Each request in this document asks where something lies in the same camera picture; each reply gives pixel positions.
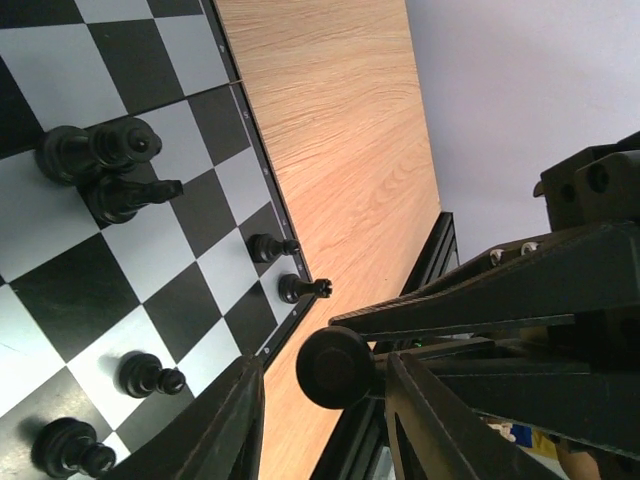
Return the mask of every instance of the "checkered board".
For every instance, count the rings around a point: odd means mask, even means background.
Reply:
[[[63,416],[126,458],[241,353],[268,362],[312,303],[277,294],[285,273],[310,279],[301,255],[254,264],[246,248],[295,233],[220,25],[208,0],[0,2],[0,478],[46,478],[29,452]],[[184,196],[104,225],[33,148],[125,116],[163,141],[129,177],[181,180]],[[134,351],[188,387],[124,395]]]

